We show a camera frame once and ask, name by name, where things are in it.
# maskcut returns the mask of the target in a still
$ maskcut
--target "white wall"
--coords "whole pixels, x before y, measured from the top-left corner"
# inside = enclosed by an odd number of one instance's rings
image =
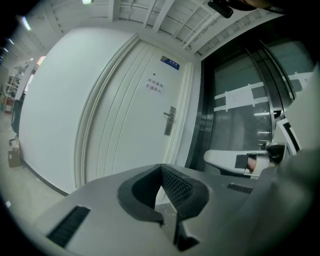
[[[95,81],[133,32],[77,28],[47,54],[25,97],[20,119],[23,159],[44,179],[73,192],[74,147],[81,113]]]

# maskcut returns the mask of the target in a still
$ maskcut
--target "door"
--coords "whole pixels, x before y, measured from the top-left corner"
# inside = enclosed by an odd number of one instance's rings
[[[99,104],[87,151],[86,182],[169,163],[185,76],[182,60],[148,43],[136,44]],[[173,108],[174,118],[164,114]]]

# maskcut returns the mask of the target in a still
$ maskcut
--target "gray device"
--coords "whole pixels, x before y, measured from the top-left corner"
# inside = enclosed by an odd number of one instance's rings
[[[148,165],[87,183],[35,226],[66,255],[258,255],[307,212],[303,182],[281,165],[258,180]],[[160,186],[176,210],[171,238],[155,210]]]

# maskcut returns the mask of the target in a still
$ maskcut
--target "door frame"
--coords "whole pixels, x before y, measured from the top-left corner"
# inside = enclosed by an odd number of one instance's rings
[[[142,39],[138,36],[138,34],[135,34],[118,50],[118,52],[114,54],[113,58],[109,63],[107,63],[103,72],[96,80],[84,103],[74,142],[73,172],[76,188],[80,188],[87,182],[86,174],[89,139],[93,122],[98,111],[99,104],[101,103],[101,99],[106,92],[106,89],[110,81],[112,80],[112,77],[115,74],[118,66],[122,63],[126,55],[140,40]],[[167,155],[165,157],[166,164],[174,164],[177,159],[183,137],[183,130],[187,119],[188,105],[191,96],[190,93],[195,66],[193,62],[188,61],[185,61],[185,65],[186,67],[183,75],[183,84],[178,103],[179,111],[174,120],[175,125],[173,126],[173,130],[170,136],[169,147],[167,150]]]

